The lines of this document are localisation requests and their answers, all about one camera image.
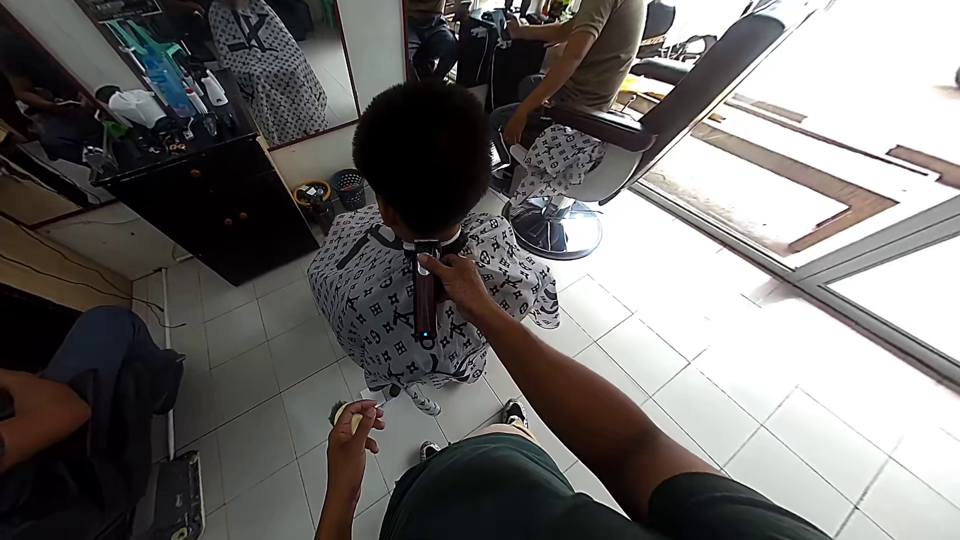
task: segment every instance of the sneaker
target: sneaker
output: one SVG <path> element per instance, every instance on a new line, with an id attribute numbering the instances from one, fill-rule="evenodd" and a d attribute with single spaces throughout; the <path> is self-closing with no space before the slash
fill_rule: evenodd
<path id="1" fill-rule="evenodd" d="M 433 457 L 439 451 L 440 447 L 437 446 L 437 443 L 423 441 L 423 444 L 420 445 L 420 463 L 423 463 L 427 459 Z"/>
<path id="2" fill-rule="evenodd" d="M 530 428 L 530 424 L 527 423 L 527 409 L 523 408 L 519 400 L 510 400 L 500 411 L 500 422 L 511 424 L 515 419 L 519 419 L 525 428 Z"/>

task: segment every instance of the tiled floor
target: tiled floor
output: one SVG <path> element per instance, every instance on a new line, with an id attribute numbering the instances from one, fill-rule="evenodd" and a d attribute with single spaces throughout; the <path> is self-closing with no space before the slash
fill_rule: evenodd
<path id="1" fill-rule="evenodd" d="M 483 210 L 498 211 L 492 196 Z M 840 540 L 955 538 L 960 399 L 719 245 L 625 192 L 591 256 L 551 261 L 560 329 L 538 335 L 629 396 L 703 459 Z M 169 271 L 174 346 L 188 354 L 179 449 L 199 449 L 204 540 L 308 538 L 324 499 L 326 417 L 363 374 L 314 307 L 310 257 L 241 287 L 190 260 Z M 157 276 L 135 284 L 162 296 Z M 150 319 L 152 331 L 160 328 Z M 437 418 L 385 405 L 354 535 L 375 537 L 424 439 L 456 441 L 520 391 L 496 356 L 475 384 L 427 389 Z M 531 409 L 578 489 L 615 507 Z"/>

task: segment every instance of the black basket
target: black basket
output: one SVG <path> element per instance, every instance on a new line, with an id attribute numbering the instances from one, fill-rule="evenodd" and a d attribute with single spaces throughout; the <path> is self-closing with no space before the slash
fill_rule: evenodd
<path id="1" fill-rule="evenodd" d="M 340 197 L 340 204 L 347 210 L 361 209 L 367 205 L 363 190 L 363 177 L 356 169 L 343 169 L 333 173 L 330 185 Z"/>

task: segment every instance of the barber's hand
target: barber's hand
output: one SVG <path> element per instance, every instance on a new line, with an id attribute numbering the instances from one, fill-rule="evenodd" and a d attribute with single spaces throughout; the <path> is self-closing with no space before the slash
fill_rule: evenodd
<path id="1" fill-rule="evenodd" d="M 350 420 L 354 414 L 362 414 L 363 420 L 356 433 L 350 433 Z M 374 400 L 360 400 L 344 408 L 337 424 L 330 431 L 326 446 L 326 499 L 350 503 L 350 514 L 360 499 L 360 484 L 363 483 L 367 464 L 367 450 L 376 454 L 380 449 L 369 438 L 370 430 L 383 430 L 386 425 L 380 418 L 383 409 L 376 407 Z"/>
<path id="2" fill-rule="evenodd" d="M 450 300 L 456 303 L 460 314 L 471 324 L 477 324 L 491 309 L 501 310 L 487 292 L 472 260 L 452 254 L 436 260 L 427 254 L 420 254 L 417 261 L 440 278 Z"/>
<path id="3" fill-rule="evenodd" d="M 523 107 L 518 108 L 503 128 L 503 142 L 507 145 L 507 148 L 520 142 L 520 136 L 523 135 L 523 128 L 527 127 L 528 114 Z"/>
<path id="4" fill-rule="evenodd" d="M 523 39 L 523 25 L 513 15 L 507 20 L 507 33 L 510 34 L 510 39 Z"/>

